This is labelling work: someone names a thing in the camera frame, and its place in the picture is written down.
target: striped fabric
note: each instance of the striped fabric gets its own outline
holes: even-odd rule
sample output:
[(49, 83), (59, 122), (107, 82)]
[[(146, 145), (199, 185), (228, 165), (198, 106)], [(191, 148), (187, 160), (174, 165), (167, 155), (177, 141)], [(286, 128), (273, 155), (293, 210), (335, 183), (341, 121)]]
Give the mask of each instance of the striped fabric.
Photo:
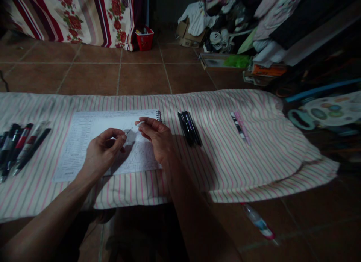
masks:
[[(159, 109), (171, 128), (179, 156), (198, 188), (218, 203), (265, 200), (290, 195), (336, 176), (338, 163), (323, 157), (281, 112), (274, 95), (258, 90), (220, 90), (179, 95), (63, 96), (0, 93), (0, 131), (11, 123), (50, 120), (52, 131), (24, 170), (0, 185), (2, 222), (41, 212), (69, 182), (52, 183), (70, 122), (78, 111)], [(189, 147), (177, 112), (187, 110), (202, 147)], [(239, 111), (250, 136), (243, 142), (231, 111)], [(105, 177), (85, 208), (157, 205), (170, 201), (161, 170)]]
[(133, 50), (134, 0), (3, 0), (3, 4), (6, 26), (30, 37)]

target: floral bedsheet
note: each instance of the floral bedsheet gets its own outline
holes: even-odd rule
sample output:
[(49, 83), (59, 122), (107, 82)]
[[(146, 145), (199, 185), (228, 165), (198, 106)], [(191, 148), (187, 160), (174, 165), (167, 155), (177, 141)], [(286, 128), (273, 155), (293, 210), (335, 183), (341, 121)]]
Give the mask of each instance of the floral bedsheet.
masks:
[(30, 37), (132, 51), (134, 0), (3, 0), (6, 25)]

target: paint palette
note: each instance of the paint palette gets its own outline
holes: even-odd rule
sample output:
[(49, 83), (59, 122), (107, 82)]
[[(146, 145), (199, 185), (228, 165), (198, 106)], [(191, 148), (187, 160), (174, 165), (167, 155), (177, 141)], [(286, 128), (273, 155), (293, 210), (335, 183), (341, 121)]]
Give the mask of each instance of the paint palette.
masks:
[(306, 103), (304, 110), (324, 126), (342, 126), (361, 118), (361, 91)]

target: tile floor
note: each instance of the tile floor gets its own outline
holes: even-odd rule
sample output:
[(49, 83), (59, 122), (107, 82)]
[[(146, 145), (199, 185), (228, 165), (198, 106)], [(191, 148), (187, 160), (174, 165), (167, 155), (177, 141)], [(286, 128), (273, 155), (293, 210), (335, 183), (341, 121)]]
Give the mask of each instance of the tile floor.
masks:
[[(171, 32), (163, 32), (151, 51), (133, 53), (33, 39), (7, 46), (7, 37), (0, 41), (0, 70), (11, 92), (145, 95), (256, 88), (242, 82), (237, 72), (204, 71), (197, 61), (200, 51), (178, 46)], [(4, 91), (0, 83), (0, 92)], [(360, 187), (360, 179), (343, 176), (307, 192), (252, 203), (278, 236), (279, 247), (261, 236), (239, 204), (211, 204), (211, 208), (244, 261), (357, 261), (361, 260)], [(143, 209), (144, 216), (148, 210), (152, 209)], [(107, 261), (105, 242), (113, 233), (113, 221), (89, 227), (79, 261)], [(11, 235), (16, 231), (12, 227), (24, 224), (2, 225), (0, 236)]]

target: notebook spiral binding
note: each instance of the notebook spiral binding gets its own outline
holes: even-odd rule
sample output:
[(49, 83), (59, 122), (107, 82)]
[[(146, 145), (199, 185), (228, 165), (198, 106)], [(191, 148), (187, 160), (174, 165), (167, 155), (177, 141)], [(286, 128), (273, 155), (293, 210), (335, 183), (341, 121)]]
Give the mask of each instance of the notebook spiral binding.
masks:
[(157, 111), (157, 120), (159, 122), (162, 122), (162, 115), (161, 115), (161, 112), (160, 111)]

